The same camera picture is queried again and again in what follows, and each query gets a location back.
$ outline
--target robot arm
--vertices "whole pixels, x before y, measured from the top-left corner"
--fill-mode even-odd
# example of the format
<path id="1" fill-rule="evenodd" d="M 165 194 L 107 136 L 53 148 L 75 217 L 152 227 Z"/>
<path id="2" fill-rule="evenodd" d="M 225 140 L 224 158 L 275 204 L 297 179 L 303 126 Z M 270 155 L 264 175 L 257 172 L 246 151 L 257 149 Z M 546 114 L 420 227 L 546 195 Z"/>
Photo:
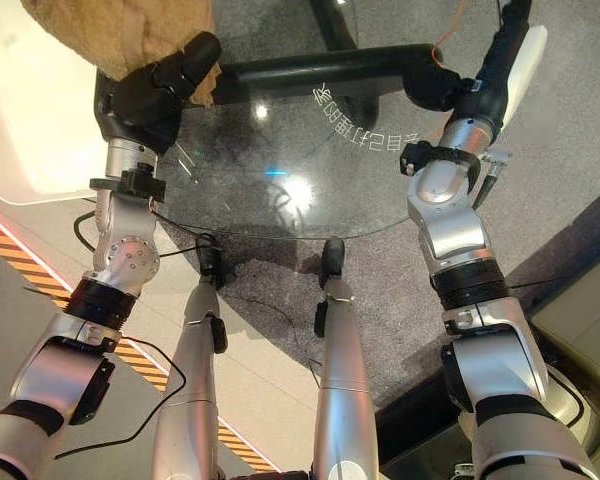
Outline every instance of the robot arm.
<path id="1" fill-rule="evenodd" d="M 91 181 L 94 268 L 49 323 L 0 411 L 0 480 L 44 476 L 67 425 L 95 415 L 114 369 L 104 354 L 115 349 L 142 286 L 159 268 L 149 209 L 164 196 L 164 182 L 153 175 L 158 155 L 177 137 L 182 100 L 219 55 L 217 39 L 203 33 L 184 52 L 119 83 L 98 74 L 95 112 L 109 149 L 105 178 Z"/>
<path id="2" fill-rule="evenodd" d="M 544 27 L 529 30 L 530 6 L 513 0 L 504 8 L 503 25 L 477 79 L 463 82 L 438 146 L 407 146 L 401 169 L 413 176 L 409 213 L 455 337 L 442 349 L 449 395 L 476 417 L 476 478 L 596 479 L 582 447 L 541 403 L 546 366 L 469 203 L 480 158 L 513 115 L 544 48 Z"/>

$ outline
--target wire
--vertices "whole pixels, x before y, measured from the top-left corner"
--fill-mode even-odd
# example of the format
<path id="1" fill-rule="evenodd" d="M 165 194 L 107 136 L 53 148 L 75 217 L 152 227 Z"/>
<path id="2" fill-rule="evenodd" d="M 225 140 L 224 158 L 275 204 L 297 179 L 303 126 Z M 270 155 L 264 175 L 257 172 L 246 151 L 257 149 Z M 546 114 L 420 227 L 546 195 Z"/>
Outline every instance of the wire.
<path id="1" fill-rule="evenodd" d="M 293 321 L 293 318 L 291 318 L 289 315 L 287 315 L 287 313 L 284 310 L 276 307 L 275 305 L 271 305 L 270 303 L 263 302 L 261 300 L 256 300 L 254 298 L 245 298 L 245 297 L 241 297 L 239 295 L 222 295 L 222 297 L 223 298 L 235 298 L 236 300 L 242 300 L 243 302 L 249 302 L 249 303 L 255 303 L 256 305 L 262 305 L 263 307 L 270 308 L 271 310 L 274 310 L 274 311 L 278 312 L 280 315 L 282 315 L 283 318 L 287 321 L 287 323 L 289 325 L 291 325 L 291 331 L 293 332 L 293 339 L 294 339 L 296 345 L 298 346 L 298 348 L 304 353 L 304 358 L 307 361 L 309 370 L 311 370 L 311 375 L 313 376 L 313 380 L 314 380 L 314 382 L 316 382 L 318 389 L 320 388 L 320 382 L 318 381 L 318 377 L 316 376 L 316 372 L 313 369 L 312 363 L 319 365 L 319 366 L 322 366 L 322 363 L 311 358 L 309 356 L 309 354 L 307 353 L 307 348 L 306 347 L 303 348 L 302 345 L 300 344 L 300 340 L 298 339 L 298 328 L 296 327 L 296 324 Z"/>
<path id="2" fill-rule="evenodd" d="M 71 300 L 69 297 L 63 297 L 63 296 L 60 296 L 60 295 L 54 295 L 52 293 L 42 292 L 40 290 L 37 290 L 35 288 L 31 288 L 31 287 L 22 287 L 22 289 L 26 290 L 28 292 L 31 292 L 31 293 L 38 293 L 40 295 L 44 295 L 45 297 L 52 298 L 53 300 L 61 300 L 63 302 L 68 302 L 69 300 Z"/>
<path id="3" fill-rule="evenodd" d="M 584 404 L 582 403 L 582 400 L 580 400 L 580 397 L 569 386 L 567 386 L 562 380 L 560 380 L 553 373 L 551 373 L 551 371 L 549 371 L 548 373 L 549 373 L 549 376 L 551 378 L 553 378 L 553 380 L 558 385 L 560 385 L 564 390 L 566 390 L 567 393 L 569 395 L 571 395 L 573 397 L 573 399 L 576 401 L 576 403 L 578 404 L 578 413 L 573 418 L 573 420 L 571 420 L 569 423 L 566 424 L 567 428 L 571 428 L 576 423 L 578 423 L 580 421 L 580 419 L 582 418 L 582 416 L 584 415 Z"/>
<path id="4" fill-rule="evenodd" d="M 74 448 L 72 450 L 67 450 L 66 452 L 62 452 L 62 453 L 56 455 L 55 456 L 56 460 L 59 460 L 59 459 L 64 458 L 64 457 L 68 457 L 69 455 L 74 455 L 76 453 L 86 452 L 87 450 L 94 450 L 96 448 L 104 448 L 104 447 L 112 447 L 114 445 L 122 445 L 123 443 L 129 443 L 129 442 L 135 440 L 136 437 L 138 435 L 140 435 L 140 433 L 142 433 L 142 430 L 144 429 L 144 427 L 147 426 L 147 424 L 149 423 L 149 421 L 151 420 L 151 418 L 153 418 L 153 416 L 160 409 L 160 407 L 162 407 L 162 405 L 164 405 L 165 402 L 167 402 L 167 400 L 169 400 L 171 397 L 173 397 L 176 393 L 178 393 L 180 390 L 182 390 L 184 388 L 184 386 L 187 384 L 187 377 L 185 377 L 184 373 L 182 373 L 182 370 L 180 370 L 180 368 L 178 368 L 178 366 L 173 362 L 173 360 L 171 360 L 169 358 L 169 356 L 166 353 L 164 353 L 159 347 L 155 346 L 151 342 L 147 342 L 145 340 L 139 340 L 139 339 L 133 338 L 133 337 L 125 337 L 125 336 L 123 336 L 121 338 L 124 338 L 125 340 L 131 340 L 132 342 L 141 343 L 143 345 L 148 345 L 148 346 L 154 348 L 158 353 L 160 353 L 160 355 L 162 355 L 165 358 L 165 360 L 167 360 L 169 362 L 169 364 L 173 368 L 176 369 L 176 371 L 178 372 L 178 374 L 182 378 L 182 384 L 178 388 L 176 388 L 173 392 L 171 392 L 169 395 L 167 395 L 162 400 L 160 400 L 160 402 L 158 402 L 158 404 L 153 408 L 153 410 L 151 410 L 151 413 L 149 413 L 149 415 L 147 416 L 147 418 L 144 420 L 144 422 L 142 422 L 142 424 L 140 425 L 140 427 L 135 431 L 135 433 L 133 433 L 133 435 L 130 435 L 129 437 L 123 438 L 123 439 L 120 439 L 120 440 L 113 440 L 113 441 L 110 441 L 110 442 L 102 442 L 102 443 L 93 443 L 91 445 L 85 445 L 84 447 L 79 447 L 79 448 Z"/>
<path id="5" fill-rule="evenodd" d="M 73 233 L 75 234 L 76 238 L 80 241 L 80 243 L 82 245 L 84 245 L 84 247 L 89 250 L 90 252 L 95 252 L 96 249 L 93 245 L 91 245 L 86 238 L 84 238 L 84 236 L 82 235 L 82 232 L 80 231 L 80 224 L 82 222 L 84 222 L 85 220 L 88 220 L 89 218 L 95 217 L 96 215 L 96 211 L 93 210 L 89 213 L 85 213 L 84 215 L 80 215 L 78 218 L 76 218 L 73 221 Z"/>
<path id="6" fill-rule="evenodd" d="M 436 50 L 447 41 L 447 39 L 453 35 L 455 32 L 460 30 L 460 19 L 462 18 L 462 14 L 467 8 L 467 0 L 460 0 L 458 3 L 458 8 L 456 9 L 456 13 L 454 13 L 453 18 L 451 20 L 451 28 L 447 30 L 440 39 L 436 42 L 436 44 L 431 48 L 431 58 L 434 62 L 440 67 L 444 68 L 444 64 L 438 60 L 436 57 Z"/>
<path id="7" fill-rule="evenodd" d="M 95 210 L 91 211 L 89 213 L 85 213 L 84 215 L 80 215 L 78 218 L 76 218 L 73 222 L 73 233 L 75 234 L 76 238 L 80 241 L 80 243 L 82 245 L 84 245 L 84 247 L 89 250 L 90 252 L 95 252 L 96 249 L 93 245 L 91 245 L 89 243 L 89 241 L 84 237 L 84 235 L 82 235 L 82 232 L 80 231 L 80 225 L 82 224 L 82 222 L 84 222 L 85 220 L 88 220 L 92 217 L 95 216 Z M 195 232 L 191 232 L 188 231 L 191 235 L 194 235 L 196 237 L 199 236 L 199 234 L 195 233 Z M 198 250 L 199 248 L 214 248 L 216 250 L 221 250 L 219 247 L 216 246 L 212 246 L 212 245 L 196 245 L 193 247 L 187 247 L 187 248 L 183 248 L 182 250 L 176 250 L 174 252 L 169 252 L 169 253 L 163 253 L 161 255 L 159 255 L 160 258 L 166 258 L 166 257 L 172 257 L 174 255 L 179 255 L 181 253 L 187 253 L 187 252 L 191 252 L 193 250 Z"/>
<path id="8" fill-rule="evenodd" d="M 562 277 L 550 278 L 548 280 L 538 280 L 537 282 L 520 283 L 518 285 L 511 285 L 511 286 L 509 286 L 509 288 L 516 289 L 516 288 L 533 287 L 535 285 L 544 285 L 545 283 L 554 283 L 554 282 L 558 282 L 560 280 L 566 280 L 568 278 L 573 278 L 574 275 L 575 275 L 575 273 L 572 273 L 571 275 L 563 275 Z"/>
<path id="9" fill-rule="evenodd" d="M 496 8 L 498 9 L 498 25 L 502 28 L 502 8 L 500 8 L 500 0 L 496 0 Z"/>
<path id="10" fill-rule="evenodd" d="M 175 222 L 167 217 L 165 217 L 164 215 L 156 212 L 155 210 L 151 209 L 151 212 L 158 217 L 160 220 L 163 220 L 164 222 L 168 223 L 169 225 L 174 226 L 175 228 L 182 230 L 183 232 L 188 232 L 192 235 L 200 235 L 198 232 L 192 230 L 192 229 L 196 229 L 196 230 L 202 230 L 203 232 L 211 232 L 211 233 L 217 233 L 220 235 L 234 235 L 237 237 L 245 237 L 245 238 L 258 238 L 258 239 L 266 239 L 266 240 L 289 240 L 289 241 L 296 241 L 296 240 L 329 240 L 330 238 L 333 238 L 333 235 L 327 236 L 327 237 L 300 237 L 300 236 L 290 236 L 290 237 L 283 237 L 281 235 L 260 235 L 260 234 L 255 234 L 255 233 L 244 233 L 244 232 L 232 232 L 229 230 L 220 230 L 217 228 L 209 228 L 209 227 L 200 227 L 198 225 L 188 225 L 186 223 L 178 223 Z M 409 220 L 409 217 L 406 218 L 402 218 L 400 220 L 397 220 L 393 223 L 390 223 L 389 225 L 386 225 L 384 227 L 378 228 L 377 230 L 372 230 L 370 232 L 365 232 L 365 233 L 360 233 L 360 234 L 356 234 L 356 235 L 349 235 L 349 236 L 338 236 L 338 238 L 342 238 L 343 240 L 348 240 L 348 239 L 353 239 L 353 238 L 361 238 L 361 237 L 366 237 L 368 235 L 374 235 L 376 233 L 382 233 L 386 230 L 390 230 L 393 227 L 396 227 L 406 221 Z"/>

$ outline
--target black metal bar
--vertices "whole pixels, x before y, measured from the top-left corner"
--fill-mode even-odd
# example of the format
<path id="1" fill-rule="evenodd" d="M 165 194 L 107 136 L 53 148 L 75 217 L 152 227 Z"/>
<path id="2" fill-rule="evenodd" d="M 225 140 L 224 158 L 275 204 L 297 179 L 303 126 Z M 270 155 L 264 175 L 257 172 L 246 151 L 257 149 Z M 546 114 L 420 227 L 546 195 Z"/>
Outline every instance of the black metal bar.
<path id="1" fill-rule="evenodd" d="M 336 0 L 309 0 L 327 50 L 353 50 L 358 48 L 351 37 L 347 23 Z"/>
<path id="2" fill-rule="evenodd" d="M 429 68 L 431 45 L 317 53 L 223 65 L 216 105 L 311 95 L 324 83 L 333 96 L 380 97 L 403 89 L 403 73 Z"/>

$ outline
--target gray carpet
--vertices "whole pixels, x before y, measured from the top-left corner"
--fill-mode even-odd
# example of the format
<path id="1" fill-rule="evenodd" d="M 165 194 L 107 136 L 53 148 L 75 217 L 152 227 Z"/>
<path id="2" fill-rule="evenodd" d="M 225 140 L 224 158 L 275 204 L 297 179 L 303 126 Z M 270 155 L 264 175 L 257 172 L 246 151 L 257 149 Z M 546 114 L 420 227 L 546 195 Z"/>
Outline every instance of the gray carpet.
<path id="1" fill-rule="evenodd" d="M 455 6 L 453 1 L 356 0 L 352 5 L 348 0 L 343 8 L 359 46 L 375 47 L 435 42 Z M 304 0 L 216 0 L 215 10 L 227 62 L 324 51 Z M 460 32 L 443 49 L 450 68 L 475 75 L 496 18 L 495 2 L 469 2 Z M 480 212 L 505 274 L 600 196 L 600 0 L 537 1 L 533 23 L 549 30 L 544 61 L 498 140 L 514 158 Z M 179 141 L 199 170 L 194 178 L 185 176 L 177 149 L 165 158 L 159 173 L 168 181 L 166 214 L 194 225 L 256 233 L 280 229 L 288 235 L 297 224 L 289 227 L 287 219 L 269 214 L 252 218 L 254 196 L 267 192 L 258 190 L 262 185 L 246 166 L 273 162 L 316 182 L 315 205 L 307 213 L 314 233 L 329 233 L 334 218 L 345 219 L 334 229 L 354 234 L 406 216 L 407 179 L 397 172 L 395 152 L 363 152 L 333 135 L 310 91 L 306 98 L 269 107 L 270 121 L 262 123 L 253 119 L 253 105 L 185 112 Z M 383 132 L 422 133 L 443 118 L 410 106 L 402 93 L 383 97 L 380 108 L 376 129 Z M 222 221 L 213 213 L 218 205 L 230 212 Z M 190 238 L 171 233 L 176 243 L 190 245 Z M 346 242 L 345 277 L 358 298 L 377 406 L 438 368 L 438 350 L 447 341 L 416 238 L 407 221 Z M 307 356 L 319 359 L 321 342 L 312 325 L 322 298 L 315 275 L 322 242 L 232 235 L 220 235 L 220 241 L 233 267 L 222 291 L 227 302 L 291 357 L 303 363 Z"/>

